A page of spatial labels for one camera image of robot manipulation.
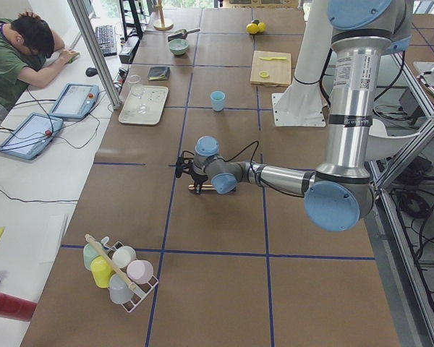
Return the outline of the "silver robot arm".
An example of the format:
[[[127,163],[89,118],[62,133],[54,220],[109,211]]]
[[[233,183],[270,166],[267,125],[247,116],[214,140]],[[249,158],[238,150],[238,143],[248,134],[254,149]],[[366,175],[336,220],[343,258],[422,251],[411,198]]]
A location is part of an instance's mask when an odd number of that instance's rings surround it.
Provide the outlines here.
[[[175,174],[220,194],[240,182],[301,197],[310,220],[328,231],[352,228],[372,209],[375,193],[365,162],[382,56],[403,51],[411,38],[411,1],[314,1],[294,79],[273,102],[275,123],[328,130],[325,160],[299,171],[220,155],[218,140],[201,137],[191,158],[179,156]]]

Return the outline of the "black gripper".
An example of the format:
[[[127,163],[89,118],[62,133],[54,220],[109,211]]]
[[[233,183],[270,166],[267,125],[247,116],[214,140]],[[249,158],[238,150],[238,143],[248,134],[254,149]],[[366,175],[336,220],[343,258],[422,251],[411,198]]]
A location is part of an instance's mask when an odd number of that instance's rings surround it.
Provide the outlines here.
[[[198,173],[196,169],[194,169],[194,153],[188,151],[192,157],[185,156],[186,151],[182,151],[182,153],[178,156],[176,160],[176,177],[179,179],[182,174],[188,174],[192,177],[193,184],[193,192],[195,194],[201,194],[203,190],[203,183],[207,181],[207,176],[205,174]]]

